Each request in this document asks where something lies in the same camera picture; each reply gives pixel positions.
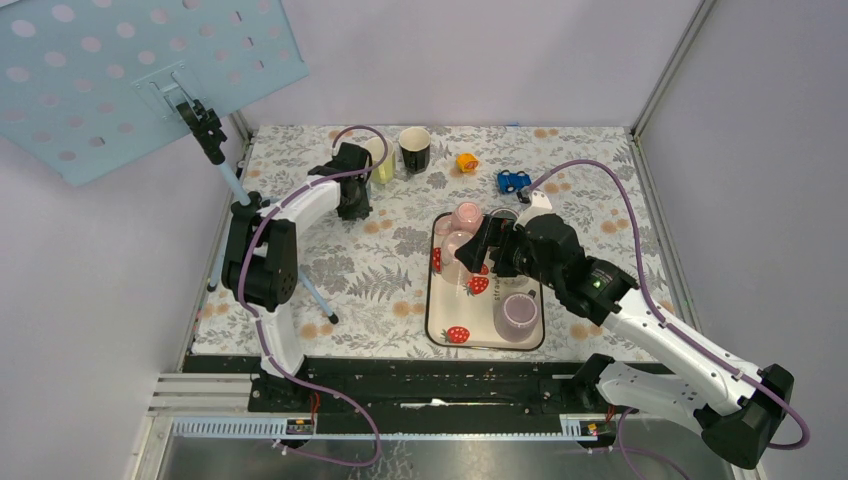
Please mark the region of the green octagonal mug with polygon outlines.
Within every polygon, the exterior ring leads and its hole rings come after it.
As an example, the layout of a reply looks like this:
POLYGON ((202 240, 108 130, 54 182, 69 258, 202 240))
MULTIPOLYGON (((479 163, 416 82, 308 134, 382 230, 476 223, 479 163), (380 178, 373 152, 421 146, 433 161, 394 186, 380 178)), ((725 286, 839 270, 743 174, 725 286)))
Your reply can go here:
POLYGON ((394 143, 391 140, 383 141, 379 137, 368 139, 364 148, 371 154, 372 164, 380 165, 370 172, 370 180, 373 183, 385 185, 395 177, 396 155, 394 143))

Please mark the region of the purple mug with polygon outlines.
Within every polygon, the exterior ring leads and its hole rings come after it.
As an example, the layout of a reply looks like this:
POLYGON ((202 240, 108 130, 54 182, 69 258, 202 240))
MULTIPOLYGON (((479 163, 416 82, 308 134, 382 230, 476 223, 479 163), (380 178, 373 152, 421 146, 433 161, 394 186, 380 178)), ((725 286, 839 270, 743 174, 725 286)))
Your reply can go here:
POLYGON ((494 327, 508 342, 521 342, 530 337, 541 319, 536 291, 507 295, 495 310, 494 327))

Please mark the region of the black mug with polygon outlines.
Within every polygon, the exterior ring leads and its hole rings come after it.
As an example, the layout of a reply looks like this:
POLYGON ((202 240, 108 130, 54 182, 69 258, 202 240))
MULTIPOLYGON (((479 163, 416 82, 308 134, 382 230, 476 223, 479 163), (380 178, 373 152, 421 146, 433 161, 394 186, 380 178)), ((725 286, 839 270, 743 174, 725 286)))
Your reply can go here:
POLYGON ((430 164, 431 136, 423 127, 404 129, 398 139, 404 166, 409 174, 424 172, 430 164))

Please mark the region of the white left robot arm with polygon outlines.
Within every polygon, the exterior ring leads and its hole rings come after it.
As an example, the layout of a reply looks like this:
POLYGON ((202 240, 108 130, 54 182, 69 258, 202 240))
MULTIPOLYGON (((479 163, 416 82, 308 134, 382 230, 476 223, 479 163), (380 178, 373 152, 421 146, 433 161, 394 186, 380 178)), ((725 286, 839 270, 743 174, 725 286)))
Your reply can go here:
POLYGON ((294 329, 291 298, 301 283, 298 240, 331 212, 344 220, 368 217, 367 168, 372 155, 343 142, 331 160, 309 170, 306 181, 265 206, 262 196, 231 207, 221 283, 248 312, 257 330, 261 366, 277 376, 272 398, 288 411, 309 401, 310 385, 297 375, 305 355, 294 329))

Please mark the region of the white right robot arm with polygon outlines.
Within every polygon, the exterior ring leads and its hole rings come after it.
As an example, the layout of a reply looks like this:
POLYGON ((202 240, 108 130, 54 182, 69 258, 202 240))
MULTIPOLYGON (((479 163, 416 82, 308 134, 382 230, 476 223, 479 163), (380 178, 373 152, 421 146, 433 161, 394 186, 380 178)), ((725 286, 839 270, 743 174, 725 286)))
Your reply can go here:
POLYGON ((759 367, 726 351, 658 304, 614 264, 586 255, 575 230, 555 214, 518 224, 486 215, 455 251, 476 273, 485 262, 497 276, 525 276, 553 290, 567 311, 625 337, 676 374, 641 374, 595 354, 576 374, 575 402, 662 416, 698 434, 723 460, 757 467, 785 419, 793 375, 778 364, 759 367))

